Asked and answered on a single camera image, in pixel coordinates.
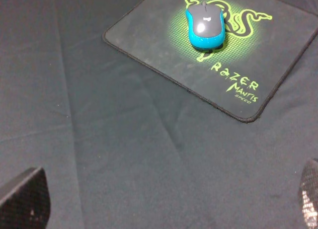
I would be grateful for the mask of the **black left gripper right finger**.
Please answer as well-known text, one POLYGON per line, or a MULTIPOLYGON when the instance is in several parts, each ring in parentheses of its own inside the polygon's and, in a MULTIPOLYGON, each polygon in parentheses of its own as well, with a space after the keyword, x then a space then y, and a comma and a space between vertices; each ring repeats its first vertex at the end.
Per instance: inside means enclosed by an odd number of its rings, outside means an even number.
POLYGON ((310 158, 303 167, 298 190, 299 205, 308 229, 318 228, 318 159, 310 158))

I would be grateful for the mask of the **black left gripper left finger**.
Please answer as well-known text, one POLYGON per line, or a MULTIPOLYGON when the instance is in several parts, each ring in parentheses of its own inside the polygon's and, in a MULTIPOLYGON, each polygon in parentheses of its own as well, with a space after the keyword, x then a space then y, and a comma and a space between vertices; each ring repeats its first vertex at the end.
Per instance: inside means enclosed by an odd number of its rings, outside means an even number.
POLYGON ((2 229, 45 229, 51 212, 45 170, 31 167, 0 188, 2 229))

